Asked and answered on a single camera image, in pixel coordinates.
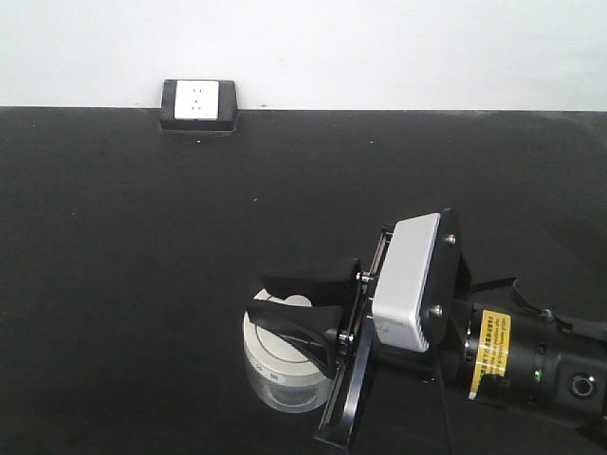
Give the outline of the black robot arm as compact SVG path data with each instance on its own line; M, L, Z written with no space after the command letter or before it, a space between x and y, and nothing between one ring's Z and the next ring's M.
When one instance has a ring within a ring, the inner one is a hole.
M605 324L530 304L514 278L473 282L452 209L384 227L369 269L267 272L242 332L257 395L321 409L315 436L331 446L351 447L377 363L606 442Z

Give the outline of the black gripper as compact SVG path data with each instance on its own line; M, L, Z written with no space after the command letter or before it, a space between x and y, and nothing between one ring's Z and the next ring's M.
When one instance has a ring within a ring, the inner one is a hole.
M333 447L351 447L377 362L402 366L408 372L435 378L440 385L445 383L441 353L456 320L456 306L469 295L471 276L456 211L433 213L440 215L440 221L420 309L423 334L429 342L424 353L381 344L373 322L377 279L397 222L382 229L365 271L360 272L358 258L345 258L298 269L267 270L261 275L265 290L282 300L300 295L313 305L351 305L355 299L347 329L340 335L343 355L339 363L340 306L302 307L253 300L247 307L253 324L290 344L327 378L336 377L314 433L316 440Z

